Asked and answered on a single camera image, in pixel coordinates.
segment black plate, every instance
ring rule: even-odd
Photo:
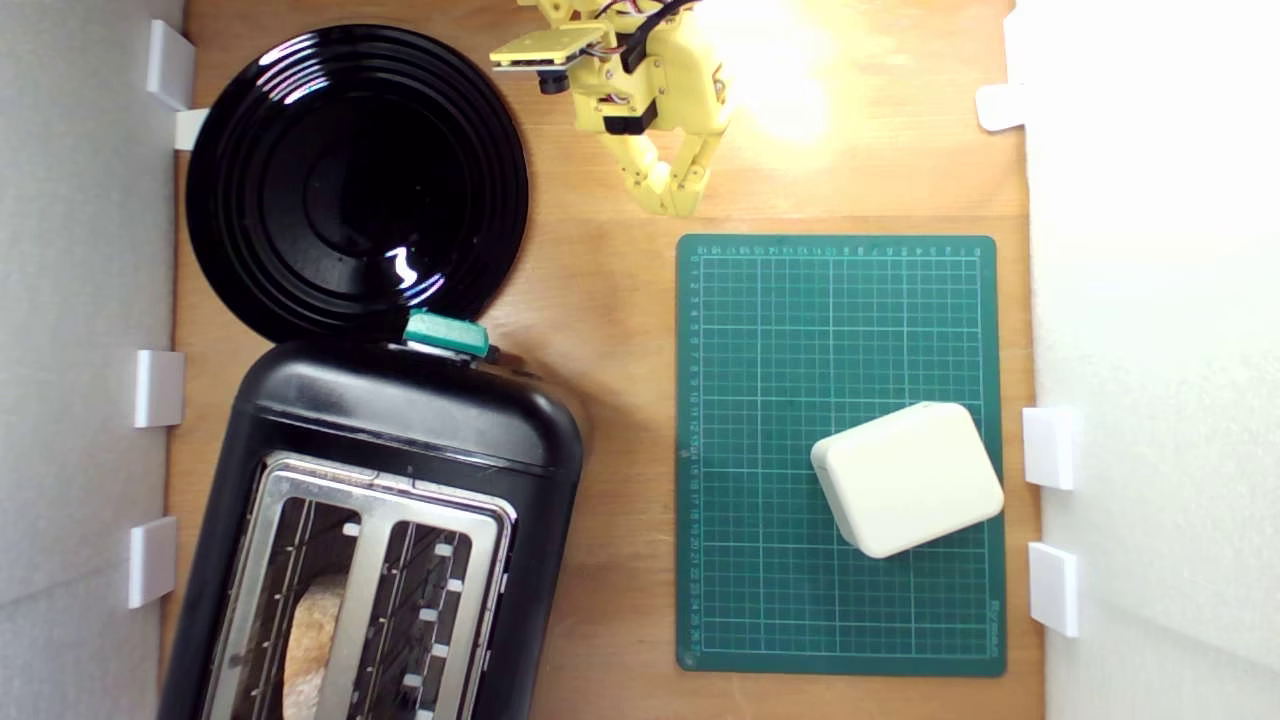
[[[246,67],[187,176],[201,269],[275,342],[392,340],[410,307],[475,318],[527,210],[520,135],[489,79],[385,26],[308,32]]]

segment green cutting mat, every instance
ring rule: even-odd
[[[933,400],[1001,468],[992,240],[686,236],[678,265],[681,666],[1002,674],[1004,518],[872,560],[809,465],[814,441]]]

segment white wall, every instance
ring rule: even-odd
[[[0,719],[150,717],[160,609],[125,610],[165,434],[133,352],[173,324],[173,113],[147,23],[180,0],[0,1]]]
[[[1048,719],[1280,717],[1280,10],[1024,12],[1037,401],[1082,413]]]

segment wooden table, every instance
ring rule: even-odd
[[[1038,496],[1023,483],[1032,404],[1027,188],[1018,132],[978,129],[973,91],[1004,78],[1010,0],[709,0],[740,113],[696,219],[652,218],[564,96],[497,77],[524,131],[532,214],[524,255],[485,318],[504,348],[572,386],[595,425],[556,609],[538,719],[1028,720],[1043,714],[1043,639],[1027,612]],[[274,44],[378,20],[484,63],[541,27],[515,0],[191,0],[200,104]],[[179,188],[186,170],[179,163]],[[180,215],[180,227],[186,227]],[[997,680],[684,673],[675,662],[676,240],[686,232],[983,233],[1000,246],[1007,479],[1009,673]],[[214,297],[180,232],[178,350],[187,418],[172,434],[169,512],[187,569],[232,396],[266,343]],[[168,626],[178,598],[168,605]]]

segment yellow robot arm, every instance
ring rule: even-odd
[[[596,135],[646,210],[687,217],[728,127],[728,78],[698,27],[695,0],[517,0],[550,29],[494,50],[498,70],[536,72],[544,94],[571,91],[576,127]],[[646,132],[681,129],[675,161]]]

